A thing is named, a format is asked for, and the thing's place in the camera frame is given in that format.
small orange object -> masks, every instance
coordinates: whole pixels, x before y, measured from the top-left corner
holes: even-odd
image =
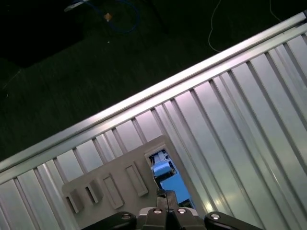
[[[107,13],[106,15],[104,15],[104,18],[106,19],[107,22],[109,22],[112,19],[112,15]]]

rectangular slot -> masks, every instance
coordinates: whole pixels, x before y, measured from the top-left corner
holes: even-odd
[[[146,188],[146,185],[141,178],[141,175],[134,162],[132,163],[132,165],[126,168],[126,172],[138,196],[141,197],[147,194],[148,189]]]
[[[69,198],[69,197],[66,197],[65,199],[66,199],[67,204],[68,204],[69,208],[71,209],[71,211],[72,211],[73,213],[77,213],[76,210],[73,208],[73,205],[72,205],[72,202],[71,202],[70,198]]]
[[[112,176],[110,174],[106,175],[103,177],[102,182],[104,184],[104,188],[106,189],[104,193],[107,194],[113,208],[118,209],[119,207],[122,207],[124,205],[124,201],[121,198]]]
[[[94,197],[93,197],[93,195],[92,195],[92,193],[91,193],[91,191],[90,191],[90,189],[89,189],[89,187],[85,187],[85,190],[86,190],[88,196],[90,197],[91,202],[92,202],[93,204],[96,203],[96,202],[95,202],[95,199],[94,199]]]

cable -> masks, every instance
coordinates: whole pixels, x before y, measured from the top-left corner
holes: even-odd
[[[272,11],[272,0],[269,0],[270,1],[270,13],[271,15],[274,16],[274,18],[276,18],[279,22],[282,22],[282,20],[280,20]]]
[[[216,51],[216,52],[220,52],[220,50],[217,50],[217,49],[213,48],[213,46],[212,46],[211,43],[210,43],[210,37],[211,37],[211,34],[212,34],[212,32],[213,32],[213,17],[214,17],[214,13],[215,13],[215,11],[217,10],[217,8],[219,7],[221,1],[222,1],[222,0],[219,0],[219,2],[217,3],[217,5],[216,5],[216,7],[214,8],[214,11],[213,11],[213,13],[212,13],[212,16],[211,16],[211,31],[210,31],[209,36],[208,36],[208,44],[209,44],[209,46],[211,47],[211,49],[213,49],[213,50]]]
[[[215,14],[215,11],[217,10],[217,8],[219,7],[220,3],[221,3],[222,0],[219,0],[219,2],[217,3],[216,7],[214,8],[213,10],[213,13],[212,13],[212,16],[211,16],[211,31],[209,33],[209,36],[208,36],[208,44],[209,46],[211,47],[211,49],[213,49],[214,51],[216,52],[221,52],[220,50],[217,50],[215,48],[212,47],[211,43],[210,43],[210,38],[211,38],[211,34],[213,32],[213,17],[214,17],[214,14]],[[280,20],[280,18],[278,18],[272,11],[272,0],[269,0],[269,3],[270,3],[270,13],[271,15],[274,16],[274,18],[276,18],[279,22],[282,22],[282,20]]]
[[[4,84],[4,86],[2,87],[2,90],[4,90],[20,72],[21,72],[21,69]]]
[[[134,11],[135,11],[135,13],[136,13],[136,23],[133,25],[133,27],[132,27],[131,29],[126,30],[126,31],[125,31],[125,30],[121,30],[120,28],[118,28],[117,26],[115,26],[111,21],[107,22],[108,25],[109,25],[113,30],[115,30],[115,31],[117,31],[117,32],[120,32],[120,33],[122,33],[122,34],[127,34],[127,33],[130,33],[130,32],[132,32],[132,31],[134,31],[134,30],[136,29],[136,27],[140,24],[140,20],[141,20],[140,13],[139,13],[138,9],[137,9],[132,3],[130,3],[130,2],[128,2],[128,1],[126,1],[126,0],[115,0],[115,1],[118,1],[118,2],[121,2],[121,3],[124,3],[124,4],[127,4],[127,5],[129,5],[130,7],[132,7],[132,8],[134,9]],[[92,7],[92,8],[99,14],[99,16],[100,16],[101,18],[104,19],[105,14],[104,14],[98,7],[96,7],[96,6],[94,6],[93,4],[89,3],[88,1],[84,1],[84,0],[74,0],[74,1],[72,2],[72,4],[76,4],[76,3],[78,3],[78,2],[83,2],[83,3],[87,4],[87,5],[89,5],[90,7]]]

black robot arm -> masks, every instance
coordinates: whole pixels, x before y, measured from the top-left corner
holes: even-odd
[[[85,230],[261,230],[221,212],[200,218],[196,210],[178,207],[174,191],[158,190],[157,207],[143,208],[139,216],[116,213]]]

dark carpet floor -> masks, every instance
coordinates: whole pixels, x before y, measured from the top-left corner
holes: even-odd
[[[16,75],[5,88],[8,97],[0,103],[0,160],[216,53],[207,38],[217,0],[153,1],[168,33],[141,0],[131,0],[140,11],[141,23],[129,34],[113,32],[83,5],[68,12],[82,39],[26,68],[0,58],[0,83],[4,86]],[[129,7],[108,1],[100,7],[118,11],[120,26],[134,21]],[[272,0],[272,9],[285,20],[307,9],[307,4],[292,0],[280,5]],[[222,0],[211,42],[223,50],[277,23],[269,0]],[[53,46],[44,43],[40,49]],[[30,57],[31,52],[23,55]]]

